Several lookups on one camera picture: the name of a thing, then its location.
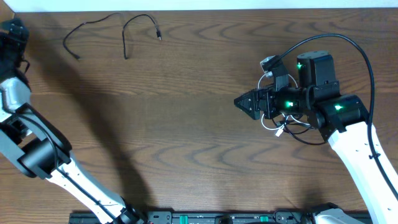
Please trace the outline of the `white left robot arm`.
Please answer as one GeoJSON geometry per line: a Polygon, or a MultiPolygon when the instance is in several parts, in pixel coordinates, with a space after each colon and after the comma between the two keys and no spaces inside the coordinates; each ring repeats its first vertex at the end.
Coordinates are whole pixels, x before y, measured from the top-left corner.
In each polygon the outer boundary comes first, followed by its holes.
{"type": "Polygon", "coordinates": [[[29,81],[20,70],[28,39],[19,18],[1,22],[1,154],[25,176],[72,194],[100,223],[147,223],[80,165],[67,138],[31,105],[29,81]]]}

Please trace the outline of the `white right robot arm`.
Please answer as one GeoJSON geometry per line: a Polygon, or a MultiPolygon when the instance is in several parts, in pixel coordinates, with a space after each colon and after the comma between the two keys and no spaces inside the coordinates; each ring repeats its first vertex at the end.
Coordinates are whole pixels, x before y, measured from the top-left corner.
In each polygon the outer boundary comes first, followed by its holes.
{"type": "Polygon", "coordinates": [[[340,93],[333,57],[323,50],[298,55],[300,85],[295,88],[275,56],[261,66],[274,82],[237,97],[234,105],[254,120],[306,116],[304,125],[319,131],[343,161],[373,223],[397,223],[397,172],[378,140],[371,112],[358,96],[340,93]]]}

